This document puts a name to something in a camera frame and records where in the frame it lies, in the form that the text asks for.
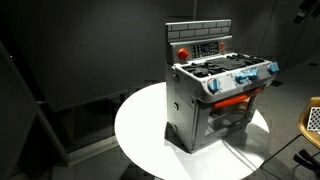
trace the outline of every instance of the stove burner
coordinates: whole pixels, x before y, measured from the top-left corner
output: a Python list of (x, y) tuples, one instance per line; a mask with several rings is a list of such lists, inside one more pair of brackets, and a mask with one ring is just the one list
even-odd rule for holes
[(264, 62), (264, 60), (255, 58), (253, 56), (237, 54), (227, 56), (226, 58), (210, 59), (204, 63), (192, 63), (191, 65), (184, 66), (182, 68), (189, 73), (201, 78), (219, 74), (225, 71), (230, 71), (233, 69), (251, 66), (261, 62)]

